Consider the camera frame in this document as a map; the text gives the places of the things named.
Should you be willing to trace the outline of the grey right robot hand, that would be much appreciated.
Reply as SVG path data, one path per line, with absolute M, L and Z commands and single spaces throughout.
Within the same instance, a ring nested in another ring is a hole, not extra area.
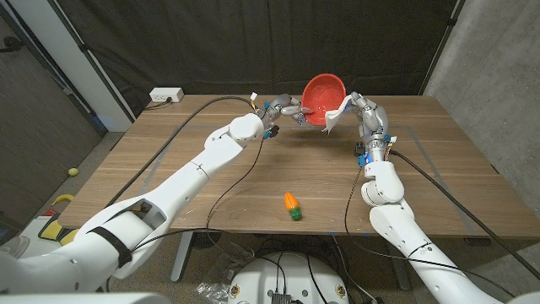
M 386 110 L 374 101 L 353 91 L 346 96 L 346 107 L 359 120 L 359 136 L 364 144 L 372 140 L 384 140 L 388 132 Z

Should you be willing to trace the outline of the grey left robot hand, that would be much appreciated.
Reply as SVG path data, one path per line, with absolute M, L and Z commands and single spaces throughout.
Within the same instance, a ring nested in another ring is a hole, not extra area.
M 301 102 L 292 95 L 278 95 L 268 105 L 257 112 L 265 128 L 272 127 L 280 117 L 291 117 L 296 122 L 305 121 L 305 116 L 313 114 L 314 110 L 302 106 Z

